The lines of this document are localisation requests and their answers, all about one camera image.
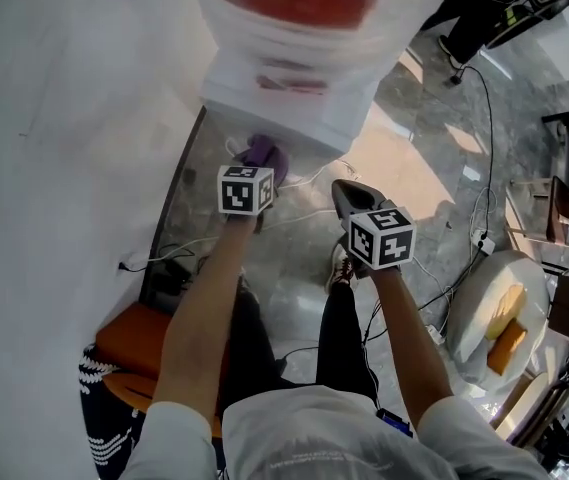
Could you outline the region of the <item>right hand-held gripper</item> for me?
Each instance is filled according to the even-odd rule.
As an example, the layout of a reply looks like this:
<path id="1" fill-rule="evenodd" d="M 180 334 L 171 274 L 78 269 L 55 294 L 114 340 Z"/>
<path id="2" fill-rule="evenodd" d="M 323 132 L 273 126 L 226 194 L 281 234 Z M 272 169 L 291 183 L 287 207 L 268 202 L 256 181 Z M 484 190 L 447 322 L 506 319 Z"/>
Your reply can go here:
<path id="1" fill-rule="evenodd" d="M 372 270 L 412 261 L 416 225 L 404 207 L 373 187 L 346 179 L 332 182 L 331 196 L 339 219 L 353 214 L 346 249 L 354 258 Z"/>

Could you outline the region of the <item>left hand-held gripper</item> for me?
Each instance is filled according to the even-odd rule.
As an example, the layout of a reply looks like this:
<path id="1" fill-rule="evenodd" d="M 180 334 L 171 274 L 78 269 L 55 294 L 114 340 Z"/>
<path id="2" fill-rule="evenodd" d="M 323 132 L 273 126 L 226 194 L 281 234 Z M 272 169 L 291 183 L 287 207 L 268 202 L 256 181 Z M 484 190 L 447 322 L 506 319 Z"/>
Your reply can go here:
<path id="1" fill-rule="evenodd" d="M 254 232 L 262 230 L 264 212 L 275 200 L 275 171 L 268 167 L 222 165 L 217 174 L 218 211 L 234 217 L 254 217 Z"/>

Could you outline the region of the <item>purple and grey cloth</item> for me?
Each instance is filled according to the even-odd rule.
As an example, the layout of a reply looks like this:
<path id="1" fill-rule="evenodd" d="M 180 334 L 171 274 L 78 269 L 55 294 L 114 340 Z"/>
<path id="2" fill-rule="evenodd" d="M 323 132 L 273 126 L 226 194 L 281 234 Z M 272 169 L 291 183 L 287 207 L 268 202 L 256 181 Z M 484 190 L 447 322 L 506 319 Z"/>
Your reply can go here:
<path id="1" fill-rule="evenodd" d="M 248 139 L 248 148 L 235 156 L 244 166 L 271 168 L 274 171 L 274 187 L 279 188 L 289 171 L 289 158 L 268 136 L 256 134 Z"/>

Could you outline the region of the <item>white water dispenser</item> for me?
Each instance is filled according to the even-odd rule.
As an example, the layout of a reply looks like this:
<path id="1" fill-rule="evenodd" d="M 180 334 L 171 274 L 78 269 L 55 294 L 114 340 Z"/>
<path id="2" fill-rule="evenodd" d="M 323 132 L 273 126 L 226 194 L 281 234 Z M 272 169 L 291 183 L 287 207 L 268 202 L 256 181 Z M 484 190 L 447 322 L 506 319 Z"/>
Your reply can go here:
<path id="1" fill-rule="evenodd" d="M 245 135 L 263 134 L 287 143 L 294 153 L 341 156 L 359 136 L 379 82 L 366 81 L 299 92 L 264 86 L 249 62 L 228 49 L 217 51 L 201 86 L 212 115 Z"/>

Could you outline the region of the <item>person's right forearm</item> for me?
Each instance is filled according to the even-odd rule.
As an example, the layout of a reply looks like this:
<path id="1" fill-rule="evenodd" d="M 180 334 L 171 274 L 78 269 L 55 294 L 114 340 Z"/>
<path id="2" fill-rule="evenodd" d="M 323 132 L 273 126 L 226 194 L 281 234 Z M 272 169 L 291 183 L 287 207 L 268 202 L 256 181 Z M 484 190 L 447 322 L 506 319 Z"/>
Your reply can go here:
<path id="1" fill-rule="evenodd" d="M 401 273 L 395 268 L 373 270 L 370 277 L 381 303 L 402 399 L 417 427 L 429 408 L 453 395 L 448 373 Z"/>

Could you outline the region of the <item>person's left forearm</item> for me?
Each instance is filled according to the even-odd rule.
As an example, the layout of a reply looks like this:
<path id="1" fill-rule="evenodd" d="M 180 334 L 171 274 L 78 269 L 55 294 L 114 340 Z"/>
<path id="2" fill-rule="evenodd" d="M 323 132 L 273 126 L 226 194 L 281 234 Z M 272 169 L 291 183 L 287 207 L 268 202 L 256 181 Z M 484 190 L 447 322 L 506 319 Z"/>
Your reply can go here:
<path id="1" fill-rule="evenodd" d="M 248 216 L 227 220 L 183 296 L 165 334 L 155 402 L 182 404 L 214 419 L 238 281 L 256 223 Z"/>

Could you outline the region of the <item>clear water bottle red label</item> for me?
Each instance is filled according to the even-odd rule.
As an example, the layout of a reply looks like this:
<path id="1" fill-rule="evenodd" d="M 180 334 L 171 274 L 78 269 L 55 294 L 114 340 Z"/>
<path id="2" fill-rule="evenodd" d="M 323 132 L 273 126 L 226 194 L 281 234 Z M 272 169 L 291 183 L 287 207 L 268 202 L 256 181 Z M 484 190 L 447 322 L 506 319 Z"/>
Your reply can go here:
<path id="1" fill-rule="evenodd" d="M 199 0 L 220 57 L 254 72 L 371 76 L 419 29 L 420 0 Z"/>

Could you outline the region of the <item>person's right shoe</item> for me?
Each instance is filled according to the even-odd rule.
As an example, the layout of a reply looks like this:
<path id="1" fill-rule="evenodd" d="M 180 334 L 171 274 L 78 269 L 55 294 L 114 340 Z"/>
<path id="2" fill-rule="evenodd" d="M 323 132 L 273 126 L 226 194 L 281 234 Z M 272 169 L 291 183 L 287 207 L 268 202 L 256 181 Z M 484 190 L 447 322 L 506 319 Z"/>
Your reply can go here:
<path id="1" fill-rule="evenodd" d="M 326 293 L 329 294 L 336 285 L 348 286 L 352 291 L 355 291 L 358 285 L 353 263 L 340 243 L 337 243 L 332 250 L 331 273 L 325 284 Z"/>

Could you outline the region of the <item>person's black trousers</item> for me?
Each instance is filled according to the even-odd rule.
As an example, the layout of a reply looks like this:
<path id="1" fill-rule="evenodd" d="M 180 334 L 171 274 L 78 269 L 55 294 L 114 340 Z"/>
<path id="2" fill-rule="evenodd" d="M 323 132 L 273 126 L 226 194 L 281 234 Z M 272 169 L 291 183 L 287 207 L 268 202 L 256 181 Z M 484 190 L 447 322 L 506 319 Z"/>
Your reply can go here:
<path id="1" fill-rule="evenodd" d="M 219 388 L 221 412 L 254 395 L 297 386 L 281 376 L 259 304 L 244 288 L 237 290 L 227 352 Z M 354 292 L 345 283 L 331 286 L 324 307 L 315 383 L 377 400 L 376 377 L 365 358 Z"/>

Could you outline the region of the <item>orange stool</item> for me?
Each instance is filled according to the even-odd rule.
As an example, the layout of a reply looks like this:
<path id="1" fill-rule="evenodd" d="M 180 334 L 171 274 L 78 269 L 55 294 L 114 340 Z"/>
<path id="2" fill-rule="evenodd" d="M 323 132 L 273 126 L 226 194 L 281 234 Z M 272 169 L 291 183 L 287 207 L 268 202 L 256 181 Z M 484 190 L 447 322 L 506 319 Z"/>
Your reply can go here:
<path id="1" fill-rule="evenodd" d="M 96 336 L 100 354 L 131 371 L 131 374 L 109 374 L 104 377 L 105 384 L 120 399 L 144 413 L 152 404 L 159 403 L 155 402 L 153 397 L 161 368 L 163 342 L 172 318 L 140 303 L 134 303 Z M 226 347 L 219 387 L 226 365 Z M 209 421 L 203 416 L 205 425 L 210 428 L 214 438 L 222 436 L 217 403 L 213 420 Z"/>

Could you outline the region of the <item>yellow cushion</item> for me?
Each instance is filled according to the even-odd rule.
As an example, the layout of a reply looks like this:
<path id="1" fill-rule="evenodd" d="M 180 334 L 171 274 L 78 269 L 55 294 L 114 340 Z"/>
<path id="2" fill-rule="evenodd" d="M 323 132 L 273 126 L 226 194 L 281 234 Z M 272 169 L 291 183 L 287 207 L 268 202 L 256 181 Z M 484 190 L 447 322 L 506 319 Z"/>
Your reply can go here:
<path id="1" fill-rule="evenodd" d="M 527 304 L 526 289 L 522 284 L 511 285 L 501 297 L 497 309 L 489 321 L 485 338 L 496 340 L 511 320 L 516 319 Z"/>

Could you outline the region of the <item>wooden chair brown seat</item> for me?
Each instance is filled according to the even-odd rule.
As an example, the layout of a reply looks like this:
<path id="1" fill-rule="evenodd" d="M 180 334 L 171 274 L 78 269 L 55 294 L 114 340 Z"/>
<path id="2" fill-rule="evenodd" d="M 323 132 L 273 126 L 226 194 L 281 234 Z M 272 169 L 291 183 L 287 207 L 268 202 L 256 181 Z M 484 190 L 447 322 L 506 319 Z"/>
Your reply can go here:
<path id="1" fill-rule="evenodd" d="M 548 201 L 545 231 L 533 233 L 510 226 L 506 231 L 529 241 L 569 248 L 569 187 L 558 176 L 538 179 L 538 182 L 549 186 L 549 191 L 541 196 Z"/>

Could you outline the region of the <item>orange cushion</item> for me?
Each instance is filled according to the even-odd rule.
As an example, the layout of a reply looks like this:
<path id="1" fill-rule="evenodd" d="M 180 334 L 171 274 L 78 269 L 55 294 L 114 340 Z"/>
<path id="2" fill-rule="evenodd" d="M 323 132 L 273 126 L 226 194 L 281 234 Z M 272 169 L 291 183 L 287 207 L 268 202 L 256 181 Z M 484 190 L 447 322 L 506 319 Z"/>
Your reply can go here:
<path id="1" fill-rule="evenodd" d="M 496 374 L 502 376 L 513 358 L 517 348 L 528 334 L 516 319 L 512 319 L 487 355 L 487 366 Z"/>

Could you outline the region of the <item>blue-screen phone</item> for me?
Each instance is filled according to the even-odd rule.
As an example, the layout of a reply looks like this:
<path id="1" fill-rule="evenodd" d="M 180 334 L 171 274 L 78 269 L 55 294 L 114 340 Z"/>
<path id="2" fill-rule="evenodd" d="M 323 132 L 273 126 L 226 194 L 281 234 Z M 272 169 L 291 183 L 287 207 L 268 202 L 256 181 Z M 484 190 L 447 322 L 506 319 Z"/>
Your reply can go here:
<path id="1" fill-rule="evenodd" d="M 376 416 L 380 420 L 388 424 L 389 426 L 395 428 L 396 430 L 407 435 L 408 437 L 410 438 L 414 437 L 414 434 L 411 430 L 411 424 L 409 421 L 402 419 L 398 415 L 388 411 L 385 408 L 379 408 L 376 412 Z"/>

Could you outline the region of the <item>black and yellow bag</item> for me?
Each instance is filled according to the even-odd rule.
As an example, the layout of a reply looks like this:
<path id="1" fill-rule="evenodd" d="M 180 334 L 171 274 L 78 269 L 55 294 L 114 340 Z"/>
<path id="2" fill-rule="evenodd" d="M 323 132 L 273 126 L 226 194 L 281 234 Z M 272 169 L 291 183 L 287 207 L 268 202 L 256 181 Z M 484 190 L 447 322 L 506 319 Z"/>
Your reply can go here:
<path id="1" fill-rule="evenodd" d="M 499 47 L 543 21 L 550 21 L 569 7 L 569 0 L 517 0 L 509 4 L 485 44 Z"/>

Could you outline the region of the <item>person's white shirt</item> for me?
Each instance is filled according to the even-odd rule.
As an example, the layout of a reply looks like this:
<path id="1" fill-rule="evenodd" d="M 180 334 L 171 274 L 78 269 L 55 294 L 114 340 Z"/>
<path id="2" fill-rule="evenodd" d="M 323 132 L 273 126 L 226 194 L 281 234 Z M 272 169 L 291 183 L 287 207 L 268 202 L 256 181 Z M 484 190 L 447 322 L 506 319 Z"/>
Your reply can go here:
<path id="1" fill-rule="evenodd" d="M 431 406 L 409 437 L 359 394 L 324 386 L 270 391 L 222 419 L 229 480 L 549 480 L 465 400 Z M 147 412 L 120 480 L 216 480 L 207 421 L 177 403 Z"/>

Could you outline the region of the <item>navy white-patterned fabric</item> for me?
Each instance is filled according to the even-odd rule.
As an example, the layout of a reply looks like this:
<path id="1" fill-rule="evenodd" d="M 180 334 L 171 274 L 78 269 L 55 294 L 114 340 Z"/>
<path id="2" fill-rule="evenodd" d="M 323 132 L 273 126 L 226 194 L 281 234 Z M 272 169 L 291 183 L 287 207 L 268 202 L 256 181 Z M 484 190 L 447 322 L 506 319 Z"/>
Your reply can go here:
<path id="1" fill-rule="evenodd" d="M 82 352 L 79 390 L 90 453 L 100 480 L 118 480 L 140 438 L 145 415 L 120 399 L 104 377 L 131 371 L 104 359 L 95 343 Z"/>

